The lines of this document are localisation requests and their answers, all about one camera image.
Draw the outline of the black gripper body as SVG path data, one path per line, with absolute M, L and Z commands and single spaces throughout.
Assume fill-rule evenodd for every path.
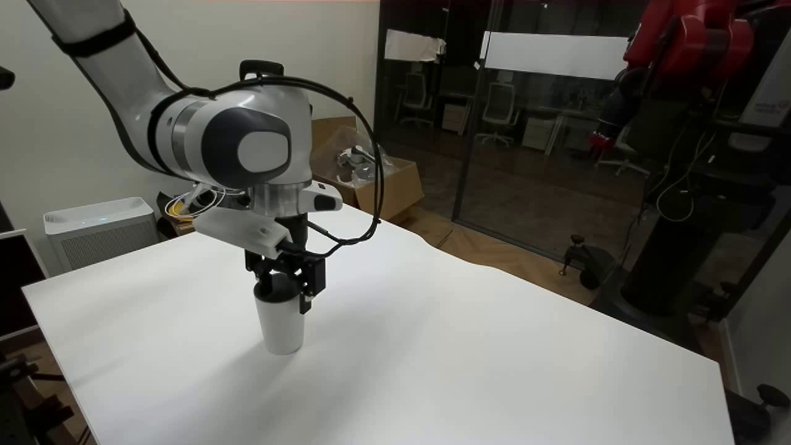
M 305 216 L 279 219 L 288 237 L 274 246 L 274 256 L 245 252 L 245 270 L 255 278 L 271 273 L 274 288 L 305 289 L 316 298 L 326 288 L 326 263 L 306 249 L 310 222 Z

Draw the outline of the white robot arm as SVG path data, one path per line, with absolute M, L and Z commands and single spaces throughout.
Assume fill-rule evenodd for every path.
M 285 74 L 224 90 L 187 88 L 120 0 L 27 0 L 52 42 L 94 88 L 133 164 L 237 193 L 196 230 L 245 252 L 263 304 L 297 314 L 326 284 L 306 222 L 341 198 L 313 174 L 313 110 Z

